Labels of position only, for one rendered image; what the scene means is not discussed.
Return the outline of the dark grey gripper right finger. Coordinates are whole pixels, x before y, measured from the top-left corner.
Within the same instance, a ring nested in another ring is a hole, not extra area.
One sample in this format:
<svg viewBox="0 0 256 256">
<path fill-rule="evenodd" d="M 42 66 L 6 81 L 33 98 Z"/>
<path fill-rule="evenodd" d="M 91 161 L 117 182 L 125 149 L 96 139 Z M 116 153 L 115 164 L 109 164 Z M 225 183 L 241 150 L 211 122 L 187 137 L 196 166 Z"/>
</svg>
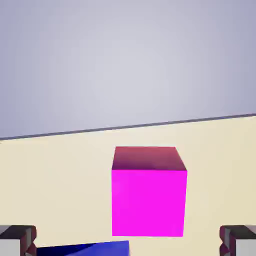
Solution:
<svg viewBox="0 0 256 256">
<path fill-rule="evenodd" d="M 219 256 L 256 256 L 256 225 L 222 225 Z"/>
</svg>

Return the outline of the small blue cube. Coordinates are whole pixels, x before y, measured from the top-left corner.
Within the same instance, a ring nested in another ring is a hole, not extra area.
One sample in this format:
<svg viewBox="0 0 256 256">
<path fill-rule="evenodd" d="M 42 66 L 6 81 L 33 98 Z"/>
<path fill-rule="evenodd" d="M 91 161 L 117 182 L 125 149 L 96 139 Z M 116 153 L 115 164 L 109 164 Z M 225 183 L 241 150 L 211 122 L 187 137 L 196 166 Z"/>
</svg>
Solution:
<svg viewBox="0 0 256 256">
<path fill-rule="evenodd" d="M 38 247 L 37 256 L 131 256 L 128 240 Z"/>
</svg>

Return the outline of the large magenta box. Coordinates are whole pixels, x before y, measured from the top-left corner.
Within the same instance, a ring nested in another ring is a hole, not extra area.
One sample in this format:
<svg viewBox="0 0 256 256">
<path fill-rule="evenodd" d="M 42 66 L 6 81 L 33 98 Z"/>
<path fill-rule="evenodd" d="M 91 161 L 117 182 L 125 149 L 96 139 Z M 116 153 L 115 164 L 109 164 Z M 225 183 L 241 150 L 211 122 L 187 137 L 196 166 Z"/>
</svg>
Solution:
<svg viewBox="0 0 256 256">
<path fill-rule="evenodd" d="M 187 175 L 175 147 L 116 147 L 111 169 L 112 235 L 182 237 Z"/>
</svg>

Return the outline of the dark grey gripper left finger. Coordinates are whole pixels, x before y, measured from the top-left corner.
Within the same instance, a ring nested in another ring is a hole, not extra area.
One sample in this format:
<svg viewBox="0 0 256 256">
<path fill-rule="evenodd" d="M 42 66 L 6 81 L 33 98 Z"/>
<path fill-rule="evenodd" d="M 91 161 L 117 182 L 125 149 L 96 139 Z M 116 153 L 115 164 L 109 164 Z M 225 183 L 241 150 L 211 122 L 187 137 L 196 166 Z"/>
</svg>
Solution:
<svg viewBox="0 0 256 256">
<path fill-rule="evenodd" d="M 0 225 L 0 256 L 37 256 L 34 225 Z"/>
</svg>

